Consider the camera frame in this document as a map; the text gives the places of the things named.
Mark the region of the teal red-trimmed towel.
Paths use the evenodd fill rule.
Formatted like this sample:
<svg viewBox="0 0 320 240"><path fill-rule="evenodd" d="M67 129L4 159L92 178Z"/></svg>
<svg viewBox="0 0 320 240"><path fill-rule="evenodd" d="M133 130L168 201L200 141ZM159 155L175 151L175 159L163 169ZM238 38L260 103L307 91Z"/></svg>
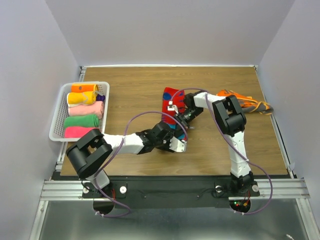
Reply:
<svg viewBox="0 0 320 240"><path fill-rule="evenodd" d="M172 117L176 114L175 111L169 111L168 106L169 106L169 101L171 100L172 96L178 92L178 89L171 88L171 87L165 87L162 95L162 112L166 113ZM178 92L174 98L173 98L173 104L177 106L178 112L180 114L184 113L186 110L186 106L184 103L184 97L185 97L185 92L180 91ZM167 115L162 115L161 120L168 124L172 129L178 129L178 124L170 117Z"/></svg>

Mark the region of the yellow patterned towel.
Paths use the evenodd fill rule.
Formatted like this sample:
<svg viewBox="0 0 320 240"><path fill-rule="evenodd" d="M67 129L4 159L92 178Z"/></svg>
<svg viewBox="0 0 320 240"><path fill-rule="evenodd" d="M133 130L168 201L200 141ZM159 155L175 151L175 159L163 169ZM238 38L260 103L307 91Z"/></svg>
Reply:
<svg viewBox="0 0 320 240"><path fill-rule="evenodd" d="M70 92L67 95L67 103L69 105L85 104L91 105L96 101L96 93L94 91Z"/></svg>

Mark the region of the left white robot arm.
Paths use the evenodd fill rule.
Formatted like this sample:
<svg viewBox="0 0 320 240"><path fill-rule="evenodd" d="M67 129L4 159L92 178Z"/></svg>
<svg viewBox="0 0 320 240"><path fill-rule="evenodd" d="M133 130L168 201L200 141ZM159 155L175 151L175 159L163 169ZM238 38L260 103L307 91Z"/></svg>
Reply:
<svg viewBox="0 0 320 240"><path fill-rule="evenodd" d="M66 150L78 178L88 180L100 197L111 193L110 179L103 170L106 159L110 161L117 154L142 155L153 149L174 152L178 139L174 130L164 122L129 135L103 134L92 129Z"/></svg>

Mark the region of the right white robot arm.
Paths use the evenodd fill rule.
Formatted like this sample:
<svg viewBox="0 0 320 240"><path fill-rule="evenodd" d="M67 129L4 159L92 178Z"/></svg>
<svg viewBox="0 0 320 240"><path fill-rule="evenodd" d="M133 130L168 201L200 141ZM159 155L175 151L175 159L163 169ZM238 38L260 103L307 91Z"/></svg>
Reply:
<svg viewBox="0 0 320 240"><path fill-rule="evenodd" d="M220 134L228 144L231 162L230 189L235 195L242 195L255 183L254 175L249 166L249 159L244 143L247 119L235 95L218 96L200 90L184 96L186 107L184 113L175 115L187 128L189 123L209 110Z"/></svg>

